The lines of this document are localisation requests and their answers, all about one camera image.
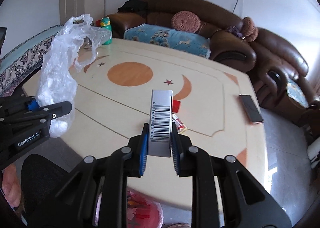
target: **floor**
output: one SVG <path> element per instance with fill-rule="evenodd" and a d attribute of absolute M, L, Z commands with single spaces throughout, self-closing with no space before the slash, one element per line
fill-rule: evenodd
<path fill-rule="evenodd" d="M 269 164 L 270 186 L 266 189 L 270 190 L 294 225 L 313 203 L 317 193 L 312 183 L 315 173 L 307 158 L 307 141 L 302 128 L 263 108 L 261 113 L 265 119 Z M 24 159 L 31 153 L 43 155 L 67 171 L 81 161 L 80 156 L 61 139 L 51 138 L 16 161 L 19 176 Z M 190 211 L 167 205 L 162 205 L 162 208 L 164 228 L 191 222 Z"/>

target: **transparent plastic bag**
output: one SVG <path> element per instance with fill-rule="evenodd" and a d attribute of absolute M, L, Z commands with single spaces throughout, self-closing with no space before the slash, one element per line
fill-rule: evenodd
<path fill-rule="evenodd" d="M 83 20 L 83 23 L 74 24 L 80 20 Z M 57 138 L 64 134 L 75 117 L 74 97 L 77 82 L 70 75 L 69 68 L 74 65 L 77 72 L 80 72 L 84 66 L 96 59 L 96 49 L 111 38 L 110 30 L 90 26 L 92 20 L 89 14 L 72 17 L 54 37 L 49 51 L 43 56 L 36 101 L 40 107 L 64 101 L 72 104 L 72 110 L 68 115 L 51 121 L 50 137 Z M 84 44 L 85 37 L 92 42 L 92 57 L 79 62 L 78 52 Z"/>

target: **pink round pillow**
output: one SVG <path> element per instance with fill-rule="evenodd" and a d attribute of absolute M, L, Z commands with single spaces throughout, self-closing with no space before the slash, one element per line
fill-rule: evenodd
<path fill-rule="evenodd" d="M 180 11 L 172 17 L 171 25 L 177 31 L 195 33 L 200 28 L 200 19 L 191 11 Z"/>
<path fill-rule="evenodd" d="M 248 42 L 253 42 L 258 37 L 258 34 L 259 34 L 258 28 L 255 28 L 251 35 L 245 37 L 245 40 L 248 41 Z"/>
<path fill-rule="evenodd" d="M 255 26 L 254 22 L 250 17 L 245 17 L 242 19 L 243 21 L 243 26 L 241 29 L 241 33 L 244 35 L 244 37 L 248 37 L 254 33 Z"/>

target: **person's leg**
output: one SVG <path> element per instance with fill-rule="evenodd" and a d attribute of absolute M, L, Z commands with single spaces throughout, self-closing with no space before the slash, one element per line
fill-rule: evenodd
<path fill-rule="evenodd" d="M 21 170 L 21 190 L 26 218 L 41 204 L 67 174 L 64 169 L 38 155 L 28 156 Z"/>

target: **brown leather sofa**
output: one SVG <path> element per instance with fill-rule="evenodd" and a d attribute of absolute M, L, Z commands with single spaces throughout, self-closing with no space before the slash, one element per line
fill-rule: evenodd
<path fill-rule="evenodd" d="M 179 11 L 195 13 L 201 20 L 197 34 L 210 38 L 210 59 L 247 72 L 256 62 L 256 54 L 247 42 L 224 31 L 229 26 L 241 29 L 242 20 L 218 5 L 204 0 L 140 0 L 148 3 L 145 18 L 137 13 L 109 14 L 113 37 L 123 38 L 127 29 L 143 23 L 172 28 L 171 19 Z"/>
<path fill-rule="evenodd" d="M 298 126 L 307 123 L 310 113 L 320 108 L 320 98 L 305 79 L 308 64 L 298 50 L 284 38 L 259 28 L 257 39 L 250 42 L 257 63 L 248 72 L 261 107 L 270 109 Z M 302 90 L 309 107 L 304 108 L 288 97 L 286 87 L 292 79 Z"/>

